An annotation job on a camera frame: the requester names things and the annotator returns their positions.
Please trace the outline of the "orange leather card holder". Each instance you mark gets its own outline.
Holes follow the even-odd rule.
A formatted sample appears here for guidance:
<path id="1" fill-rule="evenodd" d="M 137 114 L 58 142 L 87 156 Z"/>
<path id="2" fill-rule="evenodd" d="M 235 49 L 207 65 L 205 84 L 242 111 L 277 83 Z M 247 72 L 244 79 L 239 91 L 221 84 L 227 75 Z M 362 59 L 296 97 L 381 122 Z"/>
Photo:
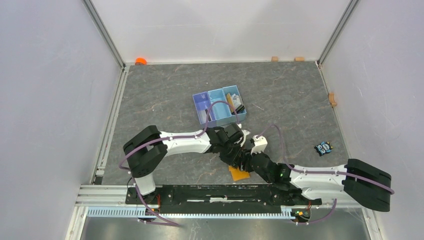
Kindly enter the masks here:
<path id="1" fill-rule="evenodd" d="M 236 167 L 229 166 L 228 170 L 229 170 L 231 177 L 232 177 L 234 182 L 244 180 L 244 179 L 248 179 L 248 178 L 251 177 L 249 172 L 242 171 L 242 170 L 240 170 L 239 168 L 236 168 Z"/>

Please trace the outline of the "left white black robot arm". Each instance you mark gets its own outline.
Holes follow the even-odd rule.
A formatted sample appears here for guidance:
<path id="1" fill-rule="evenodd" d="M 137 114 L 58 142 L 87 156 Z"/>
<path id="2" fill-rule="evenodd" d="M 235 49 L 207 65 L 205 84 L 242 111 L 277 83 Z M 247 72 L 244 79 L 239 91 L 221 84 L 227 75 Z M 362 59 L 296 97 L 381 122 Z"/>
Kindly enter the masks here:
<path id="1" fill-rule="evenodd" d="M 156 125 L 149 125 L 123 146 L 127 170 L 138 188 L 137 196 L 145 204 L 156 200 L 153 171 L 165 157 L 185 153 L 214 153 L 229 157 L 227 164 L 231 165 L 249 134 L 240 123 L 181 133 L 159 131 Z"/>

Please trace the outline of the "white black striped card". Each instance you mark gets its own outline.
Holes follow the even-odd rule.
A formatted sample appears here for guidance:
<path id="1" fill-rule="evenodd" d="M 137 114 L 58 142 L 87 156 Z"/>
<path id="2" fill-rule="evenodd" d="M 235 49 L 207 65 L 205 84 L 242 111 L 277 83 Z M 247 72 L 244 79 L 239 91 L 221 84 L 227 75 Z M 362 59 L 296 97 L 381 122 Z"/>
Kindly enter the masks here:
<path id="1" fill-rule="evenodd" d="M 209 114 L 208 109 L 203 109 L 200 110 L 198 112 L 199 114 L 199 121 L 201 124 L 205 124 L 206 122 L 211 122 L 213 121 L 213 118 L 211 117 L 211 115 Z"/>

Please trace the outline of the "stack of credit cards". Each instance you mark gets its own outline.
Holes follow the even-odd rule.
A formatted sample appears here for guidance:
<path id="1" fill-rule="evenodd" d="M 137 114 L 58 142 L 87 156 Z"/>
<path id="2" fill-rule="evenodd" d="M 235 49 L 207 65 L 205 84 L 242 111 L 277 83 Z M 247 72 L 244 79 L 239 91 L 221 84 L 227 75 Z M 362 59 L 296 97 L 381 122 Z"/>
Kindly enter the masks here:
<path id="1" fill-rule="evenodd" d="M 230 108 L 230 112 L 232 115 L 235 115 L 236 113 L 237 114 L 242 113 L 245 110 L 244 102 L 239 95 L 235 93 L 234 94 L 227 93 L 226 100 L 232 106 L 232 108 Z"/>

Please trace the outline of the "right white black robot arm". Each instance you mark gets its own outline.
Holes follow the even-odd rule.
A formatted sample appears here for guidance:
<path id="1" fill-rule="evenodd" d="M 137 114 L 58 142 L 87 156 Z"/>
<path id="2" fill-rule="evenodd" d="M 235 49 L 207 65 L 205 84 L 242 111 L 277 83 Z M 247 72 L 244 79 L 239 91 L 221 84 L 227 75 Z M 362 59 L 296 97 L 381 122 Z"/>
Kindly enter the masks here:
<path id="1" fill-rule="evenodd" d="M 359 159 L 350 158 L 346 164 L 333 167 L 304 167 L 273 162 L 263 152 L 248 153 L 241 169 L 255 172 L 284 192 L 294 205 L 337 199 L 356 201 L 378 212 L 391 209 L 391 175 Z"/>

